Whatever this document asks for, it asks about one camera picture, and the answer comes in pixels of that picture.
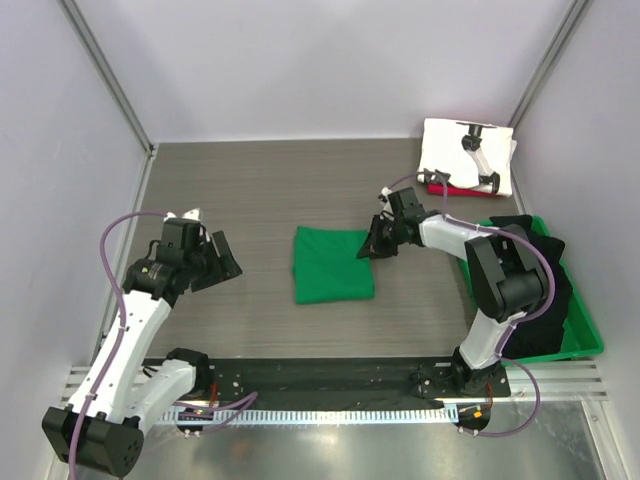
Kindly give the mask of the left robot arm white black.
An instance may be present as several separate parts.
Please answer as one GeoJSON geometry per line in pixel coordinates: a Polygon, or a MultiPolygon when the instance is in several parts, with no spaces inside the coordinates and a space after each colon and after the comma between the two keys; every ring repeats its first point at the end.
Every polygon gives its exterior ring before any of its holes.
{"type": "Polygon", "coordinates": [[[200,399],[212,389],[208,356],[185,348],[171,351],[144,385],[134,385],[178,298],[242,273],[224,233],[208,232],[199,209],[162,218],[160,238],[113,284],[119,316],[89,372],[65,406],[44,414],[42,429],[72,479],[80,467],[124,478],[160,416],[182,397],[200,399]]]}

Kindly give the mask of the green t shirt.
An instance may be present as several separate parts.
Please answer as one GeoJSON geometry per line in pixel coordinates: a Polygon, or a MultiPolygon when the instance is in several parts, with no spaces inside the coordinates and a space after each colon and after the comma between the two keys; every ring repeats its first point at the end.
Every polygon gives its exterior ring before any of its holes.
{"type": "Polygon", "coordinates": [[[373,299],[375,281],[370,260],[357,258],[366,237],[365,230],[298,226],[292,262],[295,303],[373,299]]]}

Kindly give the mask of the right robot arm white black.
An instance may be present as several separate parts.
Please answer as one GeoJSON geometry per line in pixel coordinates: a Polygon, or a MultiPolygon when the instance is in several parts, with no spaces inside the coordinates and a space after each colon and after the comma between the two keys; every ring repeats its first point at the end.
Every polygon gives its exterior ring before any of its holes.
{"type": "Polygon", "coordinates": [[[485,227],[444,212],[427,211],[411,187],[385,187],[358,259],[396,256],[404,244],[436,249],[467,263],[477,307],[469,333],[451,356],[450,381],[457,394],[478,395],[498,367],[508,338],[521,320],[548,308],[553,271],[518,225],[485,227]]]}

